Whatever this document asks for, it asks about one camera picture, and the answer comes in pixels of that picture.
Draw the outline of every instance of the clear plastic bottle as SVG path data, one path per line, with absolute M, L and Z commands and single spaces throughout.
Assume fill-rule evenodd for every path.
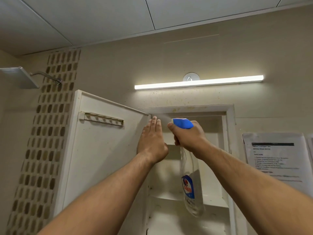
M 172 123 L 185 129 L 194 126 L 188 119 L 176 118 L 172 119 Z M 185 206 L 193 216 L 200 217 L 204 213 L 204 205 L 198 159 L 183 147 L 181 147 L 180 172 Z

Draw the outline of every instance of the ceiling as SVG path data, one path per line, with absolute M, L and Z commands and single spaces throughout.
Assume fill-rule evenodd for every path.
M 0 0 L 0 49 L 24 55 L 313 0 Z

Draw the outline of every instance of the led light bar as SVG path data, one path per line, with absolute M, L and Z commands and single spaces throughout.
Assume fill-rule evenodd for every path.
M 264 76 L 259 75 L 259 76 L 249 76 L 249 77 L 231 77 L 231 78 L 219 78 L 219 79 L 208 79 L 208 80 L 198 80 L 198 81 L 156 83 L 156 84 L 146 84 L 146 85 L 135 85 L 135 90 L 251 83 L 251 82 L 262 82 L 263 79 L 264 79 Z

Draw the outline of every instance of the paper sign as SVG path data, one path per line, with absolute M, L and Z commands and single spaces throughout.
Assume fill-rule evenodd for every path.
M 300 133 L 244 133 L 248 164 L 313 197 L 313 173 Z

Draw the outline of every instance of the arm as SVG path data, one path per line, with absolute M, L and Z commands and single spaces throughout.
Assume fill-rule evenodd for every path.
M 258 234 L 313 234 L 313 199 L 212 145 L 201 126 L 168 124 L 175 144 L 203 160 Z
M 168 154 L 156 119 L 144 127 L 131 162 L 79 196 L 39 235 L 117 234 L 152 166 Z

